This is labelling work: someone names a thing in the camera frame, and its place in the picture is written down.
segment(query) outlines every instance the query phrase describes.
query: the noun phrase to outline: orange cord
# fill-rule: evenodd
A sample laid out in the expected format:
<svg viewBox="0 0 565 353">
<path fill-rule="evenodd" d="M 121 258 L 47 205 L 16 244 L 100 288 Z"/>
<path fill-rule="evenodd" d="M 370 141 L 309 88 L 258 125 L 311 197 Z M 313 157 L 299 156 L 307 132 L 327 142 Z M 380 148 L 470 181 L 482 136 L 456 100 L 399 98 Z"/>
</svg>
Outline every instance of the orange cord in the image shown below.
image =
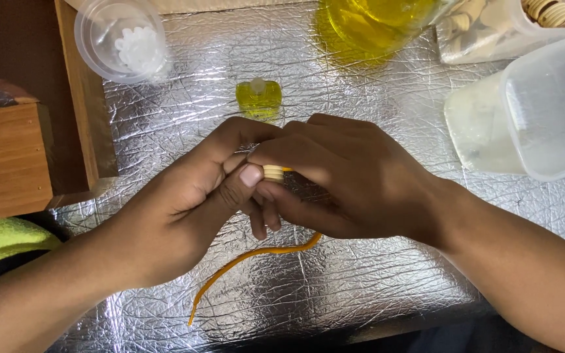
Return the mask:
<svg viewBox="0 0 565 353">
<path fill-rule="evenodd" d="M 267 253 L 288 254 L 288 253 L 294 253 L 295 251 L 309 250 L 318 243 L 319 238 L 321 238 L 321 233 L 315 232 L 313 234 L 313 237 L 311 237 L 310 240 L 303 245 L 284 246 L 284 247 L 263 247 L 261 249 L 248 251 L 247 253 L 240 255 L 238 258 L 228 262 L 226 265 L 224 265 L 224 267 L 218 269 L 217 272 L 215 272 L 215 274 L 211 278 L 208 278 L 206 283 L 204 283 L 204 286 L 200 288 L 200 291 L 195 295 L 195 299 L 193 300 L 193 309 L 191 310 L 191 317 L 189 318 L 188 325 L 191 326 L 191 324 L 193 323 L 193 318 L 195 317 L 195 309 L 197 308 L 198 303 L 200 303 L 200 299 L 202 295 L 204 295 L 204 293 L 208 290 L 208 288 L 210 288 L 210 286 L 213 285 L 213 283 L 215 283 L 215 281 L 219 279 L 219 277 L 221 277 L 224 273 L 228 272 L 228 270 L 233 268 L 236 264 L 240 263 L 241 261 L 244 261 L 247 258 L 251 258 L 255 255 L 260 255 L 260 254 L 267 254 Z"/>
</svg>

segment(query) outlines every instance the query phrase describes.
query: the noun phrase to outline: left hand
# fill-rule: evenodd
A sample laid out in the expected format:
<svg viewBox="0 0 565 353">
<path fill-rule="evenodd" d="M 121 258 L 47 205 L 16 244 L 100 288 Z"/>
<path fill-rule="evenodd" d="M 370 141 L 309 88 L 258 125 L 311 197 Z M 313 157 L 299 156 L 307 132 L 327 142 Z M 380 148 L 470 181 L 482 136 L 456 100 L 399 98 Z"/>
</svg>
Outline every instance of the left hand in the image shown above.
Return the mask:
<svg viewBox="0 0 565 353">
<path fill-rule="evenodd" d="M 115 289 L 159 285 L 184 275 L 239 209 L 263 239 L 263 210 L 252 199 L 263 169 L 235 152 L 281 131 L 240 117 L 227 119 L 91 231 L 88 241 L 101 251 L 99 261 L 114 269 Z"/>
</svg>

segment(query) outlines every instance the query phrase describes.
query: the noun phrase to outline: crinkled foil surface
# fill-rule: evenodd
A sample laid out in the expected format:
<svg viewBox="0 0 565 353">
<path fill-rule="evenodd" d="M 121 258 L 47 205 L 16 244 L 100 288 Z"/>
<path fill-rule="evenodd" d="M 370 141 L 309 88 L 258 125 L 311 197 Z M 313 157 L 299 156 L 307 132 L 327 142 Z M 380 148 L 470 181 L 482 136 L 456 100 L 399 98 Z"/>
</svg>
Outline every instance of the crinkled foil surface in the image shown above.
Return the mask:
<svg viewBox="0 0 565 353">
<path fill-rule="evenodd" d="M 59 222 L 81 233 L 106 220 L 156 173 L 238 115 L 235 85 L 262 76 L 282 85 L 276 124 L 305 121 L 314 112 L 373 121 L 433 173 L 565 238 L 565 179 L 539 183 L 469 172 L 451 144 L 445 97 L 507 62 L 443 66 L 433 30 L 387 63 L 354 62 L 333 44 L 318 6 L 165 16 L 168 63 L 155 83 L 104 86 L 122 178 L 97 200 L 57 210 Z M 241 262 L 208 290 L 187 327 L 195 293 L 218 268 L 258 246 L 298 244 L 311 235 L 286 225 L 259 244 L 249 229 L 247 217 L 236 215 L 187 275 L 115 294 L 50 351 L 226 352 L 309 337 L 355 342 L 493 312 L 430 247 L 403 237 L 326 238 L 304 253 Z"/>
</svg>

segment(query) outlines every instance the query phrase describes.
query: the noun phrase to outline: yellow cloth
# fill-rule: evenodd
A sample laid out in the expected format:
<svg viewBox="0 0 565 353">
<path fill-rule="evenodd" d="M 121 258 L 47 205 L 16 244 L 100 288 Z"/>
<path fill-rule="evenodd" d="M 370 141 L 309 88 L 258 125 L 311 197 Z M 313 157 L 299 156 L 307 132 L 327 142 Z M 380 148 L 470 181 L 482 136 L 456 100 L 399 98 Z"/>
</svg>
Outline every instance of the yellow cloth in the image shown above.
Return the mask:
<svg viewBox="0 0 565 353">
<path fill-rule="evenodd" d="M 60 241 L 34 223 L 18 218 L 0 219 L 0 260 L 32 250 L 54 250 Z"/>
</svg>

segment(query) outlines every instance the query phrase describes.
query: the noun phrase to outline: forearm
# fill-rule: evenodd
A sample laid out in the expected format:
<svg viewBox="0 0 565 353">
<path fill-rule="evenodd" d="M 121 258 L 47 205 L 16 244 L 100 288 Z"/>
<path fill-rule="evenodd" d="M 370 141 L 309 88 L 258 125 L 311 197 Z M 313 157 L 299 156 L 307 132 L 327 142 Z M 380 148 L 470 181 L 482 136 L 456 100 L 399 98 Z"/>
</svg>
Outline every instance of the forearm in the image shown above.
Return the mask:
<svg viewBox="0 0 565 353">
<path fill-rule="evenodd" d="M 508 322 L 565 351 L 565 240 L 463 192 L 452 213 L 443 255 Z"/>
<path fill-rule="evenodd" d="M 0 277 L 0 352 L 44 352 L 112 293 L 88 236 Z"/>
</svg>

